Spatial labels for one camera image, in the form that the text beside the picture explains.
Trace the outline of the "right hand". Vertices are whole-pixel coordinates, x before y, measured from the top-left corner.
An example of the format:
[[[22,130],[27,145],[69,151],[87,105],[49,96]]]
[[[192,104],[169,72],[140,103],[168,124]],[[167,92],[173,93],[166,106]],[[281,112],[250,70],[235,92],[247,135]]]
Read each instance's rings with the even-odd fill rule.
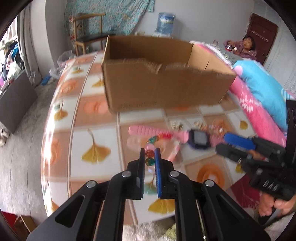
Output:
[[[259,200],[258,212],[260,216],[270,216],[274,207],[275,209],[280,210],[280,214],[278,216],[283,216],[290,213],[294,206],[295,196],[291,200],[285,201],[282,199],[275,200],[275,198],[269,194],[262,193]]]

